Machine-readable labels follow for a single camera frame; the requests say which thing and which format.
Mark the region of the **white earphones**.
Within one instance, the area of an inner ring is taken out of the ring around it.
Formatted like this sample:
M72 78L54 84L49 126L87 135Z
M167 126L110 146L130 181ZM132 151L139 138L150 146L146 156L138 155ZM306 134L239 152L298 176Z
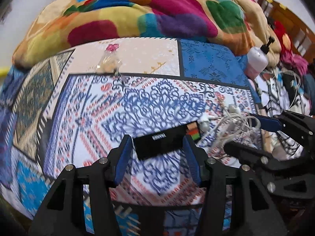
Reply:
M220 116L205 112L197 122L201 131L197 145L209 152L222 149L225 144L243 136L248 137L261 127L259 119L250 114L242 114L232 104L224 107Z

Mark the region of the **black cosmetic box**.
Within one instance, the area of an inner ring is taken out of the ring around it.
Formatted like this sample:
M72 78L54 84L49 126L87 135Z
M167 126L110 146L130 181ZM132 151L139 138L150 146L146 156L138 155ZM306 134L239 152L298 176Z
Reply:
M190 135L195 143L201 140L200 127L197 121L134 138L133 143L137 158L146 160L179 150L183 146L183 138L186 135Z

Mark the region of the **white pump lotion bottle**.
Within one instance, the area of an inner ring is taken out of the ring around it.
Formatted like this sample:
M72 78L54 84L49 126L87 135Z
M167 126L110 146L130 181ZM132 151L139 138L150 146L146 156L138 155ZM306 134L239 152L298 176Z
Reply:
M269 63L267 54L272 43L274 43L274 38L270 36L267 44L263 44L261 47L252 47L249 50L247 54L245 74L251 80L255 80L255 78L267 67Z

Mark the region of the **red pink clothes pile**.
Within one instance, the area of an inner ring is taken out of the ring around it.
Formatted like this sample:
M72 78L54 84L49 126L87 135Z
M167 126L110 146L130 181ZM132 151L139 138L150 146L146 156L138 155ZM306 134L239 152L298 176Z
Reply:
M290 37L288 36L284 25L275 20L273 22L273 31L276 34L280 46L280 61L288 68L294 70L299 76L303 77L308 73L308 62L302 56L293 52L293 45Z

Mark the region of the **patchwork blue bed sheet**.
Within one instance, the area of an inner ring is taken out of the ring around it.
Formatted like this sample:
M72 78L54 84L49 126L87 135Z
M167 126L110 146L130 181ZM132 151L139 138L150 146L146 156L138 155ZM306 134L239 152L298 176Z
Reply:
M101 75L103 55L120 77ZM257 113L243 67L225 46L168 38L122 38L77 46L31 69L11 67L1 89L1 201L32 219L67 164L89 166L132 138L221 116L223 105ZM140 161L133 151L110 189L123 235L154 235L140 218L162 208L162 235L193 235L205 190L181 150Z

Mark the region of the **wooden shelf furniture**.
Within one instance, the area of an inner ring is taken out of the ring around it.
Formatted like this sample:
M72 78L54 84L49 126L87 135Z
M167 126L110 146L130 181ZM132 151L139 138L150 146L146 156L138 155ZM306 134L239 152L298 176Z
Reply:
M314 32L290 9L275 0L258 0L264 14L270 20L283 24L291 39L292 51L308 63L314 62Z

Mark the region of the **clear plastic candy wrapper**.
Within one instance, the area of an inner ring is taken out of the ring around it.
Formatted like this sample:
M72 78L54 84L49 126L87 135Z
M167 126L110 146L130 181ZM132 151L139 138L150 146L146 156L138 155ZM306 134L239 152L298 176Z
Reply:
M121 59L118 57L117 50L119 44L109 44L107 45L101 60L97 64L97 73L113 73L114 76L119 76L119 68L122 65Z

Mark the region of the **colourful fleece blanket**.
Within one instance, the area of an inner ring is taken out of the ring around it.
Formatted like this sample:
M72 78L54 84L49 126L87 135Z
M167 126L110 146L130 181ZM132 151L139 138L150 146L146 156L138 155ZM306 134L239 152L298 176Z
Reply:
M31 68L70 47L123 37L203 41L240 56L275 33L255 0L56 0L33 21L12 62Z

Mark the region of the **yellow foam bed rail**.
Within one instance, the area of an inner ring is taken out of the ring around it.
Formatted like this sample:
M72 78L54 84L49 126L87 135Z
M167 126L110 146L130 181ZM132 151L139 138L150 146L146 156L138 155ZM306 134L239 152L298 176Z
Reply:
M0 78L5 77L11 69L11 66L8 67L0 67Z

